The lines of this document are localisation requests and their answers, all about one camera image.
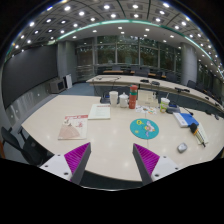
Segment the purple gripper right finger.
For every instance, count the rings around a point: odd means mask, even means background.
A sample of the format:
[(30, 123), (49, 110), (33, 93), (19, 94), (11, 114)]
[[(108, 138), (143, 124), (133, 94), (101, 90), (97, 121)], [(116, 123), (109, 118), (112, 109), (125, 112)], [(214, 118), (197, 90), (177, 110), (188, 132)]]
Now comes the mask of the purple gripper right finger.
[(147, 148), (136, 143), (133, 144), (135, 158), (143, 185), (148, 185), (179, 170), (167, 156), (159, 156)]

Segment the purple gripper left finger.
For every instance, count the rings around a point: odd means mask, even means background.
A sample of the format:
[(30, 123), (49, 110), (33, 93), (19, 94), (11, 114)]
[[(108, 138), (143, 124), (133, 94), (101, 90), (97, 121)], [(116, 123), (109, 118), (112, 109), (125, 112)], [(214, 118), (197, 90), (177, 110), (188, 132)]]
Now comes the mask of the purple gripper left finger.
[(86, 143), (66, 154), (54, 155), (41, 169), (79, 185), (90, 154), (91, 143)]

